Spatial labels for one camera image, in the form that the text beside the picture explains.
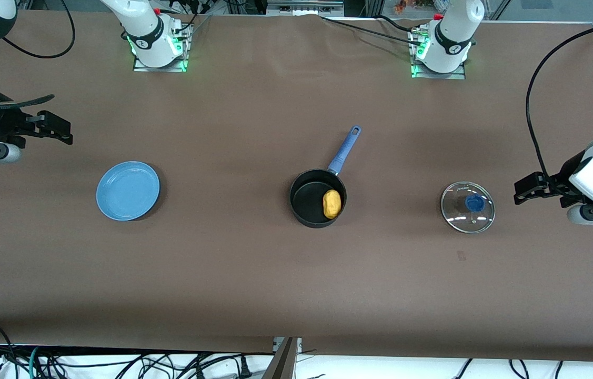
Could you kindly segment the glass lid with blue knob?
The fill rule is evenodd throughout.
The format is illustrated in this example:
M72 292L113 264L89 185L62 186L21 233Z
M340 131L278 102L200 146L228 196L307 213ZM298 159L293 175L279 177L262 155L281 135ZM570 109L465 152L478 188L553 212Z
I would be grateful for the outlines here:
M491 228L496 208L491 195L474 182L455 182L441 194L440 211L445 222L464 234L478 234Z

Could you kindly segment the yellow potato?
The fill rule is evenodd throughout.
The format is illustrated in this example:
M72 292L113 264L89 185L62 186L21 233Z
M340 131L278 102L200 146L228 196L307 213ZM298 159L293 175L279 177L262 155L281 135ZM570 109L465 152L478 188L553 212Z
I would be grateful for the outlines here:
M323 215L327 219L336 219L344 208L342 197L335 189L328 190L323 196Z

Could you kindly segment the aluminium frame profile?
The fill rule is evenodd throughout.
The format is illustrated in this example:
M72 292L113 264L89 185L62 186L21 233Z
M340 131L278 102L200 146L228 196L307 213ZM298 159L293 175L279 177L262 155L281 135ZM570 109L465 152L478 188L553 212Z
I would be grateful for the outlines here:
M261 379L294 379L296 358L303 352L301 337L275 337L277 350Z

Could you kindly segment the blue round plate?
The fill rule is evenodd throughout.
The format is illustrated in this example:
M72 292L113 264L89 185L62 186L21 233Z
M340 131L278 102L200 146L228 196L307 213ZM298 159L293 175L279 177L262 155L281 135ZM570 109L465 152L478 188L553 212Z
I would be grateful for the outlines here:
M149 213L160 195L160 179L147 163L127 161L102 175L96 188L96 204L104 216L119 222L136 220Z

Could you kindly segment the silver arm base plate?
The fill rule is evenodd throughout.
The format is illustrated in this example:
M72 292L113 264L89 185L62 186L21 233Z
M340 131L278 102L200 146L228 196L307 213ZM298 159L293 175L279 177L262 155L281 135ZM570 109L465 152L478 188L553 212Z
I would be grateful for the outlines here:
M426 45L429 42L428 30L425 28L412 28L407 32L408 39L414 42L420 42L421 45ZM412 78L428 78L428 79L466 79L465 63L460 62L457 69L450 73L438 73L426 67L424 62L417 58L417 53L422 51L419 46L410 46L409 55L411 60L411 76Z
M181 20L159 15L160 34L141 37L128 36L131 52L135 55L136 72L185 72L188 67L193 27Z

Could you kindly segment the grey metal device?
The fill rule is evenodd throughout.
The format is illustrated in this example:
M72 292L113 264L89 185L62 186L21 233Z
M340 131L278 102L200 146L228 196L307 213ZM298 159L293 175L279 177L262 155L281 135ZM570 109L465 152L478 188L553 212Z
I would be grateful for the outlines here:
M344 0L266 0L266 14L344 17Z

